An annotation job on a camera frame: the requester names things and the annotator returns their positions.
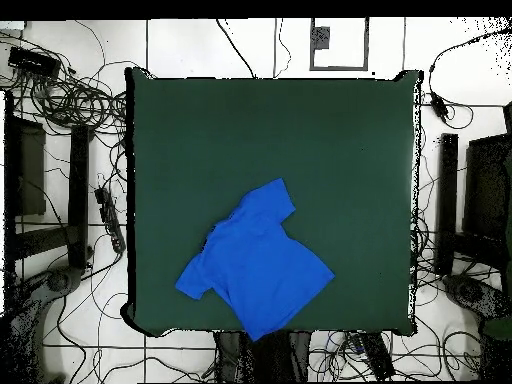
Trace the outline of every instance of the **blue t-shirt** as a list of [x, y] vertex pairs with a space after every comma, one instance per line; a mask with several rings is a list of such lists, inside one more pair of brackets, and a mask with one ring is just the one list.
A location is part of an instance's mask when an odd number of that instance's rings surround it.
[[334, 278], [286, 235], [281, 223], [294, 211], [281, 178], [249, 192], [208, 235], [176, 288], [194, 299], [213, 288], [252, 340], [283, 328]]

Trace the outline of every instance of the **green table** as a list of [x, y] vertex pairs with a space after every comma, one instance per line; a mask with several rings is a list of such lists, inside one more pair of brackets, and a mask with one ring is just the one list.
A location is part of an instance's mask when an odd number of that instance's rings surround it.
[[242, 329], [213, 290], [196, 301], [174, 284], [245, 193], [282, 177], [296, 206], [285, 230], [336, 275], [286, 328], [412, 333], [418, 72], [396, 81], [126, 77], [130, 325], [150, 335]]

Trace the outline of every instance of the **black monitor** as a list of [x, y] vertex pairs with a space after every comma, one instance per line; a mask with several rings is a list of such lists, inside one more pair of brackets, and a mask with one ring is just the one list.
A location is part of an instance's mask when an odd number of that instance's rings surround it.
[[463, 232], [504, 239], [510, 185], [504, 161], [511, 147], [508, 134], [470, 141], [466, 150]]

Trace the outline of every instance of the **cable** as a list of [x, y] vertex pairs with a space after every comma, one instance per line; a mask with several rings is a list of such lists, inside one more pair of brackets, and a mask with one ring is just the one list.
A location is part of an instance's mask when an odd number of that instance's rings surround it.
[[244, 59], [244, 57], [242, 56], [242, 54], [238, 51], [238, 49], [236, 48], [236, 46], [233, 44], [233, 41], [231, 40], [231, 37], [229, 36], [229, 34], [227, 33], [227, 31], [224, 29], [224, 27], [220, 24], [219, 20], [218, 19], [215, 19], [215, 22], [217, 22], [217, 26], [221, 29], [221, 31], [224, 33], [224, 35], [226, 36], [226, 38], [228, 39], [229, 41], [229, 44], [231, 44], [231, 47], [233, 47], [233, 49], [235, 50], [236, 54], [238, 55], [238, 57], [240, 57], [240, 59], [242, 59], [242, 61], [245, 63], [245, 66], [247, 66], [247, 69], [249, 69], [249, 72], [251, 73], [251, 77], [252, 78], [256, 78], [256, 75], [254, 74], [254, 72], [252, 71], [251, 67], [249, 66], [249, 64], [247, 63], [247, 61]]
[[[436, 58], [434, 59], [434, 62], [432, 63], [432, 65], [430, 66], [430, 69], [429, 69], [429, 77], [428, 77], [428, 86], [430, 88], [430, 91], [434, 94], [437, 94], [435, 93], [433, 90], [432, 90], [432, 73], [434, 72], [434, 69], [435, 69], [435, 65], [436, 65], [436, 62], [447, 52], [451, 51], [451, 50], [454, 50], [454, 49], [457, 49], [457, 48], [460, 48], [462, 46], [465, 46], [465, 45], [470, 45], [470, 44], [473, 44], [473, 43], [476, 43], [477, 41], [481, 41], [481, 40], [485, 40], [487, 38], [490, 38], [490, 37], [493, 37], [495, 35], [510, 35], [512, 34], [512, 29], [510, 28], [504, 28], [504, 29], [501, 29], [499, 31], [493, 31], [493, 32], [490, 32], [490, 33], [487, 33], [487, 34], [482, 34], [482, 35], [479, 35], [477, 37], [474, 37], [470, 40], [467, 40], [467, 41], [464, 41], [463, 43], [460, 43], [460, 44], [457, 44], [455, 46], [452, 46], [452, 47], [449, 47], [445, 50], [443, 50], [441, 53], [439, 53]], [[450, 100], [447, 100], [446, 98], [444, 97], [441, 97], [439, 96], [441, 99], [443, 99], [444, 101], [446, 102], [449, 102], [451, 104], [454, 104], [454, 105], [460, 105], [460, 106], [465, 106], [465, 105], [462, 105], [460, 103], [456, 103], [456, 102], [452, 102]]]
[[285, 72], [288, 69], [288, 66], [290, 65], [290, 61], [292, 60], [292, 54], [290, 53], [290, 50], [288, 50], [288, 47], [286, 47], [283, 44], [283, 41], [281, 40], [281, 29], [283, 28], [283, 22], [284, 22], [284, 18], [281, 18], [281, 25], [279, 26], [278, 40], [281, 43], [281, 46], [283, 46], [286, 49], [287, 53], [288, 53], [288, 62], [286, 63], [286, 67], [284, 69], [280, 70], [279, 73], [275, 76], [275, 78], [278, 78], [279, 75], [281, 75], [282, 72]]
[[473, 340], [475, 340], [478, 344], [480, 344], [480, 339], [478, 339], [477, 337], [475, 337], [473, 334], [471, 333], [468, 333], [467, 331], [454, 331], [453, 333], [450, 333], [448, 336], [446, 336], [443, 340], [443, 343], [442, 343], [442, 352], [443, 352], [443, 360], [444, 360], [444, 363], [445, 363], [445, 366], [446, 366], [446, 371], [448, 372], [448, 375], [450, 376], [450, 378], [453, 380], [453, 381], [457, 381], [454, 377], [454, 375], [452, 374], [451, 372], [451, 368], [450, 367], [450, 364], [448, 364], [448, 355], [446, 355], [446, 343], [448, 342], [448, 340], [450, 338], [452, 338], [453, 336], [456, 336], [458, 334], [461, 334], [461, 335], [465, 335], [467, 337], [470, 337], [472, 338]]
[[87, 352], [85, 351], [85, 349], [83, 347], [81, 347], [80, 345], [78, 345], [75, 341], [71, 340], [68, 336], [66, 336], [64, 334], [64, 332], [62, 331], [62, 329], [60, 328], [60, 323], [61, 323], [61, 318], [62, 318], [62, 315], [64, 314], [64, 310], [66, 309], [66, 303], [67, 303], [67, 296], [64, 296], [63, 298], [64, 302], [62, 304], [62, 309], [60, 311], [60, 314], [59, 314], [59, 317], [57, 318], [57, 329], [59, 330], [59, 333], [60, 335], [66, 339], [66, 341], [68, 341], [69, 343], [71, 343], [72, 345], [75, 345], [76, 347], [78, 347], [84, 357], [82, 359], [82, 362], [80, 363], [80, 365], [78, 366], [78, 368], [76, 369], [75, 373], [73, 374], [73, 376], [71, 377], [71, 380], [69, 380], [69, 384], [72, 384], [73, 383], [73, 380], [75, 379], [75, 377], [77, 376], [78, 372], [80, 371], [80, 369], [83, 367], [84, 363], [85, 363], [85, 359], [87, 358]]

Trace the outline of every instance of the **t-shirt sleeve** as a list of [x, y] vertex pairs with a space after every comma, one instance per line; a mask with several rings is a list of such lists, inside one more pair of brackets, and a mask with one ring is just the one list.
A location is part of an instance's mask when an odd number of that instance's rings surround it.
[[250, 210], [251, 213], [270, 214], [279, 223], [295, 211], [282, 178], [247, 193], [240, 206]]
[[200, 255], [195, 256], [188, 263], [175, 285], [179, 291], [196, 300], [201, 299], [203, 293], [211, 288], [200, 272], [199, 257]]

